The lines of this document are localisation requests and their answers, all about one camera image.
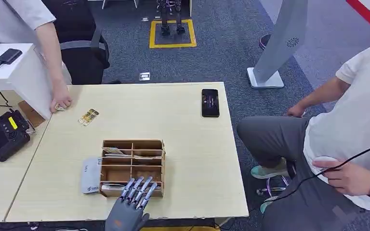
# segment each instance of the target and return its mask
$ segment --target gray robotic hand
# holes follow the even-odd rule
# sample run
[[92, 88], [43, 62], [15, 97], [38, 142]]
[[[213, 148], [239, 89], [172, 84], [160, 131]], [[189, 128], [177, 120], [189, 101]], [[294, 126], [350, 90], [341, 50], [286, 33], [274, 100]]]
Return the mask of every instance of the gray robotic hand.
[[105, 231], [138, 231], [145, 225], [149, 214], [144, 214], [144, 208], [157, 187], [157, 183], [151, 184], [145, 194], [152, 177], [148, 177], [142, 187], [138, 189], [143, 180], [144, 177], [138, 178], [137, 181], [131, 178], [125, 186], [106, 219]]

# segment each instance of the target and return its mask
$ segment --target black smartphone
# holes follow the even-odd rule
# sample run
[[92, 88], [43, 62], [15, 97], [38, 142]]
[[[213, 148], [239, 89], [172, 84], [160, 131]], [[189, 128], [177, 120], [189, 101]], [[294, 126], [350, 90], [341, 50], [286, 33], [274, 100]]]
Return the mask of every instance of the black smartphone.
[[202, 116], [219, 117], [218, 90], [216, 89], [202, 90]]

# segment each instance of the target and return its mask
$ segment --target yellow label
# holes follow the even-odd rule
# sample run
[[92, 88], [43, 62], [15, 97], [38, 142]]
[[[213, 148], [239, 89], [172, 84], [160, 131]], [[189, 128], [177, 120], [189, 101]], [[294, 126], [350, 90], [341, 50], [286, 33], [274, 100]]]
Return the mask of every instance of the yellow label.
[[17, 129], [17, 128], [18, 128], [18, 126], [16, 125], [16, 123], [15, 123], [15, 121], [13, 120], [12, 116], [11, 116], [11, 117], [9, 117], [9, 122], [12, 124], [12, 127], [13, 127], [14, 129]]

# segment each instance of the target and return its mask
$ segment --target wooden compartment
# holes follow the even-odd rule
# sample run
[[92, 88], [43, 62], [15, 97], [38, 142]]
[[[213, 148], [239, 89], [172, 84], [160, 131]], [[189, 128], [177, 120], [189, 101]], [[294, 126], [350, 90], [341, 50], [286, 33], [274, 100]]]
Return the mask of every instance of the wooden compartment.
[[165, 180], [163, 141], [104, 140], [102, 150], [100, 193], [103, 196], [120, 196], [128, 181], [140, 176], [145, 179], [152, 176], [151, 182], [158, 185], [152, 196], [163, 196]]

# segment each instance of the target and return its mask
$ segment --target mouse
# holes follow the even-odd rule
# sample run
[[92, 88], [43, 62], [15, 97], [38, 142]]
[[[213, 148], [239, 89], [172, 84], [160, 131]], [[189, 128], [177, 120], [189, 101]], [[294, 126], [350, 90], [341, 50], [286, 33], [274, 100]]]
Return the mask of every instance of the mouse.
[[[329, 157], [329, 156], [326, 156], [326, 155], [322, 155], [322, 156], [317, 156], [316, 158], [314, 158], [313, 161], [338, 161], [338, 160], [335, 159], [334, 157]], [[327, 167], [316, 167], [314, 165], [313, 165], [313, 168], [317, 169], [320, 172], [327, 169]]]

